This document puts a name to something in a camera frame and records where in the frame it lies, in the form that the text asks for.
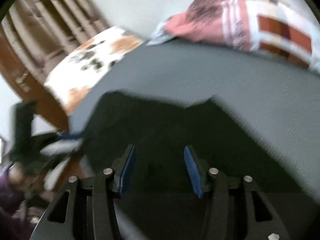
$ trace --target purple clothing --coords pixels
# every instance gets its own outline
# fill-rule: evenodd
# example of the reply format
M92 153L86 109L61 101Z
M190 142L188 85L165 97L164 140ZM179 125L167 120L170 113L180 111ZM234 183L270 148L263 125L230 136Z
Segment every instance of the purple clothing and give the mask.
M10 166L0 173L0 232L5 240L29 240L34 226L27 221L13 219L11 216L18 210L24 194L14 190L8 180Z

